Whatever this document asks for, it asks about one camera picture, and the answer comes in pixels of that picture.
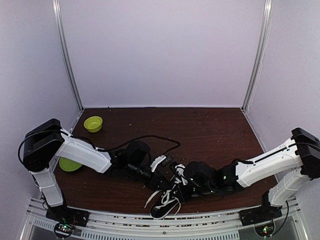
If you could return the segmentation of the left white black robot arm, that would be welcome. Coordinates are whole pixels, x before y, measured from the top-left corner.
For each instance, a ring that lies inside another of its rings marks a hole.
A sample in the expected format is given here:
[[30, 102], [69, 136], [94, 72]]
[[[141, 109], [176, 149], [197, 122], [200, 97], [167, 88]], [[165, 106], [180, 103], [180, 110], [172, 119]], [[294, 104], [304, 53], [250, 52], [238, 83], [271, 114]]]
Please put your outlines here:
[[85, 137], [69, 133], [58, 119], [52, 118], [25, 135], [17, 155], [36, 181], [53, 215], [61, 222], [67, 222], [72, 218], [72, 211], [65, 206], [65, 197], [50, 166], [56, 157], [74, 161], [100, 174], [120, 171], [133, 175], [155, 191], [171, 188], [171, 182], [157, 171], [167, 156], [162, 154], [152, 159], [151, 149], [143, 139], [143, 136], [136, 137], [117, 147], [104, 149]]

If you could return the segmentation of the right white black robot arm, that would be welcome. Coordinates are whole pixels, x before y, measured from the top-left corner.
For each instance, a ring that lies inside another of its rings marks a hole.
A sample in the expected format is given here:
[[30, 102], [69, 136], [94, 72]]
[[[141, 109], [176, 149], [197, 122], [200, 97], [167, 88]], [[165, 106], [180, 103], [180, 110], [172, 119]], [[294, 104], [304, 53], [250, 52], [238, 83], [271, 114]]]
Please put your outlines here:
[[275, 187], [267, 191], [267, 202], [256, 210], [258, 219], [266, 221], [276, 212], [276, 207], [281, 207], [304, 183], [320, 177], [320, 140], [297, 127], [292, 130], [291, 138], [254, 158], [235, 159], [218, 170], [202, 161], [175, 168], [190, 197], [232, 195], [260, 180], [288, 171]]

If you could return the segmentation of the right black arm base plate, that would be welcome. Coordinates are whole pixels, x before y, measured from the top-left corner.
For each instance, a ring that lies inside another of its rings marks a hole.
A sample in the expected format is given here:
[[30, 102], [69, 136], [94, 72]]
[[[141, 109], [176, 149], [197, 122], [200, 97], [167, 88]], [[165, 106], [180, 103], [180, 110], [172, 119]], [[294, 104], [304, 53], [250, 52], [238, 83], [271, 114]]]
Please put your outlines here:
[[241, 210], [239, 212], [239, 217], [242, 226], [249, 226], [266, 221], [271, 221], [281, 216], [282, 211], [280, 209], [263, 211], [260, 208], [252, 208], [247, 210]]

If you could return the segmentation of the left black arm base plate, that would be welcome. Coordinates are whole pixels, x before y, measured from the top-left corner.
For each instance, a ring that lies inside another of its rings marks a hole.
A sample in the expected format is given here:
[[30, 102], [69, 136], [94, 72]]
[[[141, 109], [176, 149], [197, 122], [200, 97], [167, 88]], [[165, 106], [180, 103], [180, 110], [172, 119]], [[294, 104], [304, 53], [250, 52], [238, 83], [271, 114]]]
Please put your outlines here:
[[90, 213], [74, 208], [49, 208], [45, 217], [72, 226], [86, 227]]

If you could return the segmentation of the black white canvas sneaker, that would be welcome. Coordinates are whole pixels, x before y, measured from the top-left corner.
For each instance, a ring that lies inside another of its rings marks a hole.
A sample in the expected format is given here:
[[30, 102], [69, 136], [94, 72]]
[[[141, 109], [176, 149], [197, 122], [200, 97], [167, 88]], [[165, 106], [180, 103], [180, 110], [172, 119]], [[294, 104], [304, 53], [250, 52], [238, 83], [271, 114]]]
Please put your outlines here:
[[185, 202], [182, 187], [185, 187], [188, 181], [183, 175], [175, 176], [171, 180], [173, 183], [171, 189], [164, 190], [149, 210], [150, 216], [155, 220], [164, 219], [177, 206], [178, 209], [174, 214], [176, 215], [180, 211], [182, 203]]

